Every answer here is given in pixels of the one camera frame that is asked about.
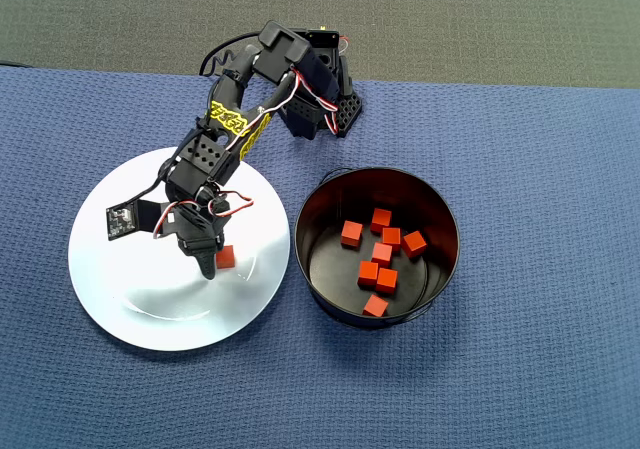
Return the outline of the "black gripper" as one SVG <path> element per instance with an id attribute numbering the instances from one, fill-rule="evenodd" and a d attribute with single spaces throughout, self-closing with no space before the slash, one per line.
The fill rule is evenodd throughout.
<path id="1" fill-rule="evenodd" d="M 216 254 L 224 248 L 224 227 L 230 221 L 230 204 L 219 185 L 202 186 L 194 202 L 181 201 L 172 212 L 177 235 L 186 255 L 195 255 L 202 275 L 213 280 Z"/>

